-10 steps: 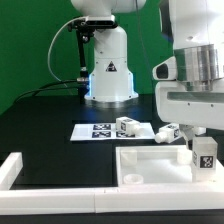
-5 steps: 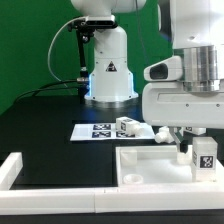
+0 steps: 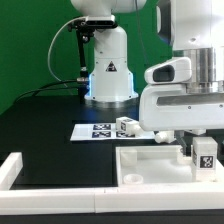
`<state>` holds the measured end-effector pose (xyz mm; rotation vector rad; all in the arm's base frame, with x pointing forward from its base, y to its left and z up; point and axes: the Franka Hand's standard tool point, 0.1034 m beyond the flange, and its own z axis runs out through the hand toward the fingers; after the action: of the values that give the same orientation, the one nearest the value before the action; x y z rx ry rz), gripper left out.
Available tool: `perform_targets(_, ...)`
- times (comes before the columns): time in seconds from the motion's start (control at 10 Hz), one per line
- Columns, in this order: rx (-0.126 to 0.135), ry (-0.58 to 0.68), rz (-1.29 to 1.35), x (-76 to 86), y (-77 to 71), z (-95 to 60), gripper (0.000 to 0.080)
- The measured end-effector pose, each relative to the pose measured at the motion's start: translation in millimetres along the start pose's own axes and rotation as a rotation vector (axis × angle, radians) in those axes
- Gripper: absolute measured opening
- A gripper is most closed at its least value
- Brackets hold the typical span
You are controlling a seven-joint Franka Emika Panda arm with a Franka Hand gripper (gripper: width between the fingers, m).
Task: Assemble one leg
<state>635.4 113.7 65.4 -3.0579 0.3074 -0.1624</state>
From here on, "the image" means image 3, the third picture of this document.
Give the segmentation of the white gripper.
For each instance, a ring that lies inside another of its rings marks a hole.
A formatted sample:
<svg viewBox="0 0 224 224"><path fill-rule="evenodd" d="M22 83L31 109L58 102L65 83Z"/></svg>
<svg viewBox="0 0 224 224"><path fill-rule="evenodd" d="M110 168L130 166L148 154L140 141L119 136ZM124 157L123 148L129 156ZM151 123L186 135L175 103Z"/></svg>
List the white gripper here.
<svg viewBox="0 0 224 224"><path fill-rule="evenodd" d="M139 122L146 131L224 129L224 93L187 94L184 84L147 85ZM184 132L176 131L175 138L186 154Z"/></svg>

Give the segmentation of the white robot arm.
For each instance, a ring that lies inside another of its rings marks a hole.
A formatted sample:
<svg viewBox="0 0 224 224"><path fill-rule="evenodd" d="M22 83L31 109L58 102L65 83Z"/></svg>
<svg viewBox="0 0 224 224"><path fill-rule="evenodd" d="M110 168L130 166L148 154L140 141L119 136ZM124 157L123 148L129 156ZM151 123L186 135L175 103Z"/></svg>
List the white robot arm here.
<svg viewBox="0 0 224 224"><path fill-rule="evenodd" d="M127 67L127 36L114 15L147 0L71 0L94 33L95 67L89 102L135 98ZM224 128L224 0L158 0L157 33L173 57L145 71L139 123L147 131Z"/></svg>

